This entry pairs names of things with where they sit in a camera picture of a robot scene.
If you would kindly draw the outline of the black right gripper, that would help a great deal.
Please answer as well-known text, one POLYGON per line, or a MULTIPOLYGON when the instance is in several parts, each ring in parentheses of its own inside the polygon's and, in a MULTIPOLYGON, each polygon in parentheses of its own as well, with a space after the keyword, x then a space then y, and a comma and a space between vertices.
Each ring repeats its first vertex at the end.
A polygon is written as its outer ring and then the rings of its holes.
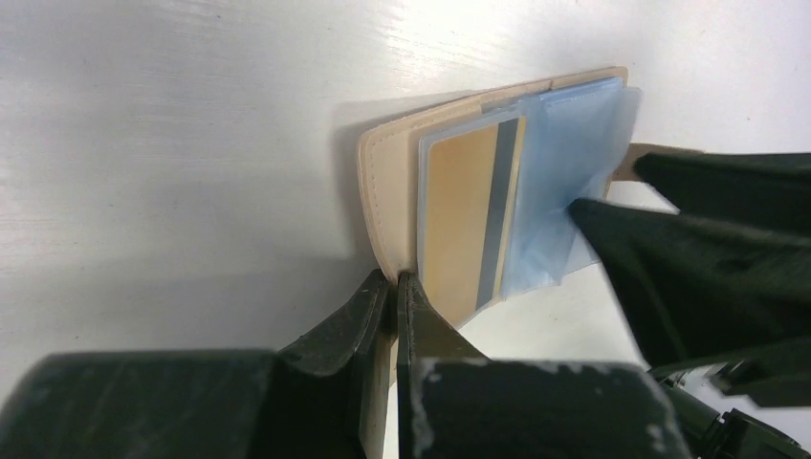
MULTIPOLYGON (((579 199, 569 214, 603 263, 654 368, 681 369, 794 349, 810 340, 807 237, 579 199)), ((693 458, 808 458, 790 435, 738 408, 721 412, 650 369, 693 458)), ((720 365, 710 383, 763 408, 808 408, 810 369, 720 365)))

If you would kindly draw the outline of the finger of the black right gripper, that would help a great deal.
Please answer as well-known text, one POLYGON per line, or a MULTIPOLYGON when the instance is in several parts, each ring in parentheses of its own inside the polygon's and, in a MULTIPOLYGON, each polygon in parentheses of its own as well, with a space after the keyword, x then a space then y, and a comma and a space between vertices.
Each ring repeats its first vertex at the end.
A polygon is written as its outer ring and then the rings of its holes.
POLYGON ((649 152, 634 172, 680 211, 810 234, 810 155, 649 152))

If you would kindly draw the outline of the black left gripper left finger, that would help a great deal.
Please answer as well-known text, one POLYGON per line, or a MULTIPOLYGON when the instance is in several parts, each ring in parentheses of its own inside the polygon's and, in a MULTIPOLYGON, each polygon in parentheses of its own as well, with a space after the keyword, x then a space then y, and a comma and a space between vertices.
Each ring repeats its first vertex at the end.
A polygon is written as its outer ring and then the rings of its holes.
POLYGON ((1 411, 5 458, 379 458, 390 285, 373 271, 284 349, 51 355, 1 411))

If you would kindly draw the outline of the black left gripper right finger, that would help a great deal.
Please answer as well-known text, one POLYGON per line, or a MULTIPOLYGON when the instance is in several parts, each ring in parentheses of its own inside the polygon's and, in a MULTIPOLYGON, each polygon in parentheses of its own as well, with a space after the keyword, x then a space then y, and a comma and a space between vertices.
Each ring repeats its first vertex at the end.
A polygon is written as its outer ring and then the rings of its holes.
POLYGON ((687 458, 664 391, 608 361, 495 361, 398 280, 403 458, 687 458))

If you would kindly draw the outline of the blue plastic card sleeves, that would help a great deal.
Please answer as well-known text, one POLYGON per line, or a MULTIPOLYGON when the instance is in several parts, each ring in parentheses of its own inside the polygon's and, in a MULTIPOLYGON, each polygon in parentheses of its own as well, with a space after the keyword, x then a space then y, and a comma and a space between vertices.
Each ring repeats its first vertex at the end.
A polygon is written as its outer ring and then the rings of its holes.
POLYGON ((608 77, 501 102, 473 119, 507 112, 526 119, 503 274, 493 300, 557 283, 594 261, 567 208, 580 197, 604 195, 625 158, 641 98, 638 88, 608 77))

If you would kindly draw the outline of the gold card grey stripe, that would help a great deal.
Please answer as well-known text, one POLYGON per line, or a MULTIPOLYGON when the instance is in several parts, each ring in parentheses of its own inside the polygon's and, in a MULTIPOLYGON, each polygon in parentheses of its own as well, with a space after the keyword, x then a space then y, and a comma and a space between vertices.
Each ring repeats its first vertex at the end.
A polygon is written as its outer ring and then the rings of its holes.
POLYGON ((499 293, 525 131, 525 117, 507 112, 419 143, 417 271, 453 325, 499 293))

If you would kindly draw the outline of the beige card holder wallet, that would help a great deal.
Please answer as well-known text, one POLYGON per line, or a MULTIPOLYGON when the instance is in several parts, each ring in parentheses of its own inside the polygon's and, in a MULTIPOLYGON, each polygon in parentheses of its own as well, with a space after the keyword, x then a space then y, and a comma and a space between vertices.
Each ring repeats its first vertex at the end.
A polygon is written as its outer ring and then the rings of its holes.
MULTIPOLYGON (((423 137, 455 124, 471 121, 501 102, 511 102, 531 94, 568 88, 608 77, 618 77, 626 86, 631 87, 626 82, 626 69, 620 67, 571 76, 558 76, 461 98, 394 120, 364 133, 360 139, 358 151, 359 187, 370 243, 384 276, 394 283, 397 289, 402 273, 415 273, 419 277, 417 271, 418 160, 419 143, 423 137)), ((625 158, 610 175, 604 195, 600 198, 581 197, 581 199, 603 201, 616 171, 629 163, 630 146, 631 140, 625 158)), ((594 255, 594 261, 590 264, 592 265, 597 261, 597 255, 582 233, 578 229, 577 231, 581 240, 594 255)), ((473 316, 501 301, 520 295, 493 300, 477 310, 473 316)))

